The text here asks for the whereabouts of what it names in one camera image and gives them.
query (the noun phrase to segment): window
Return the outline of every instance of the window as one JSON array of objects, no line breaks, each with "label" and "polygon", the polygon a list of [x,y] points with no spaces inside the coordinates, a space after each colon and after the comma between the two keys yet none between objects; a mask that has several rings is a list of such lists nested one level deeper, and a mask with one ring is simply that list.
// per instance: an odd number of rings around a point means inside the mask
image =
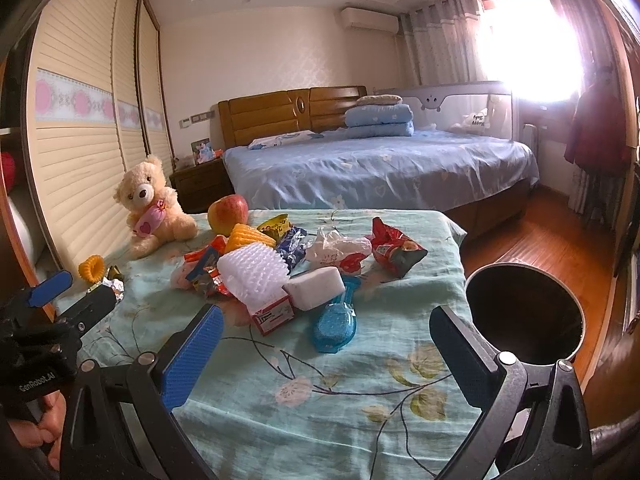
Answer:
[{"label": "window", "polygon": [[559,101],[580,90],[582,64],[571,26],[551,0],[486,0],[480,39],[489,79],[504,81],[518,97]]}]

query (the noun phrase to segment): red and white box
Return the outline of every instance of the red and white box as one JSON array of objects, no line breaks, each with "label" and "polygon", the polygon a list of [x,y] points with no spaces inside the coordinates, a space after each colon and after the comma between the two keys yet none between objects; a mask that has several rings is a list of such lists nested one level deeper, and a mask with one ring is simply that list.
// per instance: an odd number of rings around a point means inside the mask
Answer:
[{"label": "red and white box", "polygon": [[251,319],[262,335],[267,335],[295,317],[289,295],[283,290],[281,296],[277,296],[267,306],[262,307]]}]

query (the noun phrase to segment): trash can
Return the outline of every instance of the trash can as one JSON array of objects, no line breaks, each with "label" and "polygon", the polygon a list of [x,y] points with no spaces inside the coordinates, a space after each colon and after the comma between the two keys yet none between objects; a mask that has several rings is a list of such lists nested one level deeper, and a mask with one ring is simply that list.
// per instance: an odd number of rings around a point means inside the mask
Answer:
[{"label": "trash can", "polygon": [[584,339],[584,313],[550,274],[499,262],[476,270],[465,289],[474,325],[498,350],[534,365],[575,358]]}]

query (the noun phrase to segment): red and yellow apple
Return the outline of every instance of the red and yellow apple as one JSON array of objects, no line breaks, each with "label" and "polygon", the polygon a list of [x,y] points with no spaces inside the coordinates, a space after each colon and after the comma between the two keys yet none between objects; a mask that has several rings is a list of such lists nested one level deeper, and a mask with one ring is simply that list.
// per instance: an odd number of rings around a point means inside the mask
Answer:
[{"label": "red and yellow apple", "polygon": [[249,218],[249,206],[241,195],[227,195],[209,206],[207,221],[212,231],[218,235],[229,236],[236,224],[246,224]]}]

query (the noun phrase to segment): screw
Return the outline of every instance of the screw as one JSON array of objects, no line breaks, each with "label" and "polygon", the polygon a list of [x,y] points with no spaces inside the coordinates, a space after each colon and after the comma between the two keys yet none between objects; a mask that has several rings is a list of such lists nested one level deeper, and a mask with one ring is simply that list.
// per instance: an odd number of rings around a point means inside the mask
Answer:
[{"label": "screw", "polygon": [[80,369],[81,369],[83,372],[90,372],[91,370],[93,370],[93,369],[94,369],[94,367],[95,367],[95,363],[94,363],[94,360],[93,360],[93,359],[87,359],[85,362],[83,362],[83,363],[80,365]]},{"label": "screw", "polygon": [[562,368],[562,370],[564,370],[565,372],[570,372],[571,370],[574,369],[574,367],[571,366],[571,363],[568,361],[565,361],[564,359],[560,359],[558,361],[558,366]]},{"label": "screw", "polygon": [[138,362],[141,365],[145,365],[145,366],[151,364],[155,360],[156,360],[156,355],[153,352],[145,352],[143,354],[140,354],[140,357],[138,357]]},{"label": "screw", "polygon": [[514,365],[518,361],[518,358],[511,352],[500,352],[498,359],[503,365]]}]

